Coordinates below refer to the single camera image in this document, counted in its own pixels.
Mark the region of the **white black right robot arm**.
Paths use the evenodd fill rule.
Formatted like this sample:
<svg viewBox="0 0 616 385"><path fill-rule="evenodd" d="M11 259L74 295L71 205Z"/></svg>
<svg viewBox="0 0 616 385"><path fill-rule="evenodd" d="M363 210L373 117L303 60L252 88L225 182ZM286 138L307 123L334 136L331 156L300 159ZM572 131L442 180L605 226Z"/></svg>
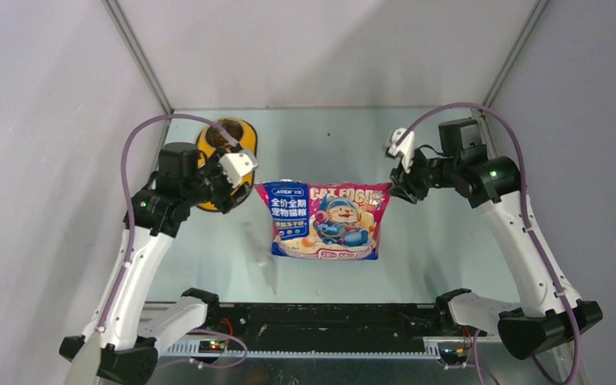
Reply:
<svg viewBox="0 0 616 385"><path fill-rule="evenodd" d="M399 164L391 170L389 193L415 204L433 188L451 188L479 213L492 232L519 296L509 303L456 289L436 298L434 323L439 332L457 334L465 326L498 336L516 359L526 360L572 342L602 320L596 301L584 301L563 274L530 212L521 173L507 156L488 157L473 118L438 127L441 150L426 157L413 132L394 130L386 156Z"/></svg>

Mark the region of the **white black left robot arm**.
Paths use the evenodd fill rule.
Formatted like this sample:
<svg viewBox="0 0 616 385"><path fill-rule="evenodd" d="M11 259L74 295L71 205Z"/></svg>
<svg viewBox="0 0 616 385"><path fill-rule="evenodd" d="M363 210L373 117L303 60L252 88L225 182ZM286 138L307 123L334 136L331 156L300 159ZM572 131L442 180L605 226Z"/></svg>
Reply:
<svg viewBox="0 0 616 385"><path fill-rule="evenodd" d="M82 334L61 342L70 361L66 384L91 384L97 377L119 384L146 384L160 355L190 330L212 334L221 312L213 294L186 291L151 321L141 322L149 287L180 225L194 206L212 203L221 213L237 207L245 182L257 168L254 154L235 145L207 156L195 144L166 144L148 182L127 198L122 243L111 278Z"/></svg>

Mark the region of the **clear plastic scoop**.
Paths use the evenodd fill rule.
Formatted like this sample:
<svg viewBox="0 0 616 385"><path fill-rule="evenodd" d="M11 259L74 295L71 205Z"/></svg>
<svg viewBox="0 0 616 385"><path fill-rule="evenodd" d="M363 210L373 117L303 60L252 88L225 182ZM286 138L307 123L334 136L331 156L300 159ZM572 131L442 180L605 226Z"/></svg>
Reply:
<svg viewBox="0 0 616 385"><path fill-rule="evenodd" d="M261 242L261 238L257 235L250 222L244 222L242 224L242 232L249 262L259 269L270 292L276 295L278 288L278 267L275 256L270 252L270 247Z"/></svg>

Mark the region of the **pink blue pet food bag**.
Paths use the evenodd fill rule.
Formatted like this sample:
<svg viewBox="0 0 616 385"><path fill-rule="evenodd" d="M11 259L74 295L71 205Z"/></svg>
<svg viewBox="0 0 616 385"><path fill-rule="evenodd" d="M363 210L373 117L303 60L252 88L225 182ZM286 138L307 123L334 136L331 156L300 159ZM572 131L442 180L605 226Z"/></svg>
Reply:
<svg viewBox="0 0 616 385"><path fill-rule="evenodd" d="M390 187L296 180L256 184L272 219L270 252L316 261L377 260Z"/></svg>

